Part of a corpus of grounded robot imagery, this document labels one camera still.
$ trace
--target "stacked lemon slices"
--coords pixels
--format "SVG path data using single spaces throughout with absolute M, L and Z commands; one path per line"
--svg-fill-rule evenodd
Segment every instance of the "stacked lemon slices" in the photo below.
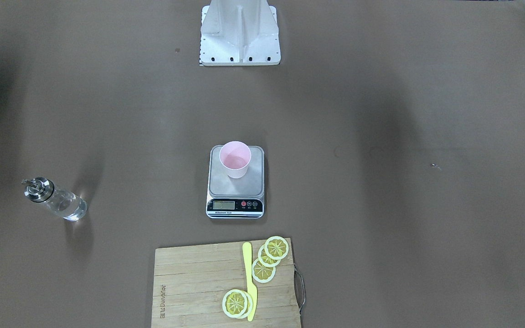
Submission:
M 283 237 L 273 236 L 258 250 L 258 258 L 252 264 L 252 277 L 264 284 L 270 282 L 277 271 L 276 266 L 289 253 L 289 244 Z M 252 311 L 252 297 L 240 289 L 231 289 L 222 299 L 222 309 L 230 318 L 244 319 Z
M 252 297 L 240 289 L 229 290 L 222 299 L 222 309 L 230 318 L 244 319 L 252 311 Z
M 258 250 L 258 258 L 252 264 L 252 277 L 257 282 L 264 284 L 270 282 L 275 276 L 277 268 L 289 253 L 289 244 L 283 237 L 273 236 L 265 241 Z

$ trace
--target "plastic knife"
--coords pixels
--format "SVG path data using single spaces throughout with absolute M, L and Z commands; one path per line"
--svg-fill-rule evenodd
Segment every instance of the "plastic knife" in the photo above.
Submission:
M 252 311 L 248 315 L 248 321 L 254 318 L 257 309 L 258 289 L 252 282 L 252 244 L 246 241 L 242 244 L 242 257 L 244 258 L 244 270 L 246 272 L 246 292 L 252 297 Z

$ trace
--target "digital kitchen scale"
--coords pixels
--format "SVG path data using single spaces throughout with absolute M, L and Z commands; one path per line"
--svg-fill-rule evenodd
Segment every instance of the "digital kitchen scale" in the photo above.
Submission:
M 249 146 L 252 154 L 243 177 L 232 179 L 220 162 L 221 145 L 210 152 L 206 215 L 213 219 L 258 219 L 264 214 L 264 151 Z

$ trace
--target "plastic cup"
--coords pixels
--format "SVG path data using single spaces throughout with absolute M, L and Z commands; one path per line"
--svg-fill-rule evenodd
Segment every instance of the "plastic cup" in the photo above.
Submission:
M 226 174 L 234 179 L 243 177 L 250 163 L 250 148 L 240 141 L 230 141 L 220 149 L 220 162 Z

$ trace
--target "metal handle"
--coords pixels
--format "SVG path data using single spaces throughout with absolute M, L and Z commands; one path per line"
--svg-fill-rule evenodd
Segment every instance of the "metal handle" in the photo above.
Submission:
M 295 289 L 295 297 L 297 299 L 297 304 L 299 305 L 299 315 L 302 315 L 303 314 L 303 305 L 305 305 L 305 301 L 306 301 L 306 295 L 305 295 L 305 281 L 303 279 L 303 275 L 301 274 L 301 272 L 299 272 L 299 270 L 297 269 L 297 265 L 293 263 L 293 267 L 295 269 L 295 273 L 294 275 L 295 276 L 299 276 L 299 280 L 301 282 L 301 293 L 303 293 L 303 300 L 301 301 L 301 303 L 299 303 L 299 299 L 300 297 L 297 295 L 297 288 Z

